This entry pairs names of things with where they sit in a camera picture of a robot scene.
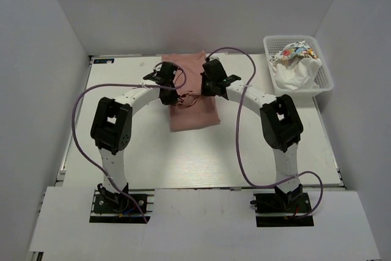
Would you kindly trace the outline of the pink t shirt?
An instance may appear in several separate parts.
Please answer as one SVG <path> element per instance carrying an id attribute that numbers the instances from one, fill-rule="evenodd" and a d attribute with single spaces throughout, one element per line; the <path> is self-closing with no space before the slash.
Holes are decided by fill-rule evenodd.
<path id="1" fill-rule="evenodd" d="M 169 107 L 171 132 L 198 130 L 220 124 L 214 97 L 201 95 L 203 72 L 206 59 L 204 51 L 192 54 L 165 54 L 164 62 L 173 62 L 184 71 L 175 75 L 174 85 L 184 84 L 177 90 L 180 96 L 176 105 Z"/>

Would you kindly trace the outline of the white t shirt black print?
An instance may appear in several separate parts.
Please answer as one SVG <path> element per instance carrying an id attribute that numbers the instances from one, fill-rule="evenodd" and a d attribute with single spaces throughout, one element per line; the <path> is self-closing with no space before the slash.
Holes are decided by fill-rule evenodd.
<path id="1" fill-rule="evenodd" d="M 295 57 L 289 60 L 271 62 L 277 87 L 296 91 L 318 89 L 315 83 L 322 61 L 311 57 Z"/>

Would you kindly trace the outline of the white colourful print t shirt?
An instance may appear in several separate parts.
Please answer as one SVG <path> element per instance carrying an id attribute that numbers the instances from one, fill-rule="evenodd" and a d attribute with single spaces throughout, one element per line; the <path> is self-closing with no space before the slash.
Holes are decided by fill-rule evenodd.
<path id="1" fill-rule="evenodd" d="M 288 61 L 296 57 L 299 59 L 318 59 L 315 51 L 308 45 L 306 41 L 303 40 L 301 42 L 288 44 L 284 49 L 269 57 L 269 61 L 272 63 Z"/>

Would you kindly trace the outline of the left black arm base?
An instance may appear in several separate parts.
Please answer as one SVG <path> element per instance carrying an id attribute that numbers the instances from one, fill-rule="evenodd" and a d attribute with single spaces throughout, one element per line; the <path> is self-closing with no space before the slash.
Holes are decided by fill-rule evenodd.
<path id="1" fill-rule="evenodd" d="M 131 193 L 131 196 L 140 206 L 147 221 L 144 221 L 143 216 L 131 200 L 126 200 L 124 204 L 115 204 L 98 191 L 95 191 L 89 222 L 99 224 L 146 224 L 152 215 L 154 192 L 139 191 L 138 193 Z"/>

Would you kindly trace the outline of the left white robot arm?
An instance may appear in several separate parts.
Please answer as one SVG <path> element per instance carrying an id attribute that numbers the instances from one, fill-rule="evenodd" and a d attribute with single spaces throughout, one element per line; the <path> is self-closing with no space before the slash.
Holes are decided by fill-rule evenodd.
<path id="1" fill-rule="evenodd" d="M 144 77 L 155 83 L 151 87 L 134 87 L 121 96 L 103 97 L 98 102 L 90 135 L 99 149 L 102 167 L 109 174 L 98 190 L 115 211 L 124 211 L 129 204 L 124 150 L 131 139 L 133 115 L 156 99 L 163 105 L 179 102 L 180 96 L 174 89 L 177 70 L 175 64 L 162 62 L 159 70 Z"/>

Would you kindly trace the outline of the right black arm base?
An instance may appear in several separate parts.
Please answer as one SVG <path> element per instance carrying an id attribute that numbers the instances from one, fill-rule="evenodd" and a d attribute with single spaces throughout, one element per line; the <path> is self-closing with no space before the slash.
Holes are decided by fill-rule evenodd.
<path id="1" fill-rule="evenodd" d="M 276 194 L 258 193 L 250 201 L 255 210 L 257 227 L 313 227 L 313 216 L 302 218 L 302 215 L 311 211 L 309 195 L 303 193 L 289 206 L 284 206 Z"/>

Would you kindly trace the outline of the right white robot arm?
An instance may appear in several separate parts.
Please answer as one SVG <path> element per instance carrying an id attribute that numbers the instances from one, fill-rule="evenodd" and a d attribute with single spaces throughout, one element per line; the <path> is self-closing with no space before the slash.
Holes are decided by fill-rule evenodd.
<path id="1" fill-rule="evenodd" d="M 221 62 L 206 59 L 203 64 L 202 95 L 219 96 L 237 102 L 235 144 L 236 156 L 242 176 L 255 189 L 273 188 L 276 205 L 283 211 L 290 211 L 298 204 L 302 184 L 298 176 L 297 150 L 304 131 L 293 99 L 289 95 L 276 97 L 266 94 L 248 84 L 240 84 L 241 78 L 227 75 Z M 272 148 L 276 167 L 276 182 L 270 185 L 255 185 L 245 173 L 239 150 L 239 123 L 241 110 L 245 107 L 260 117 L 263 137 Z"/>

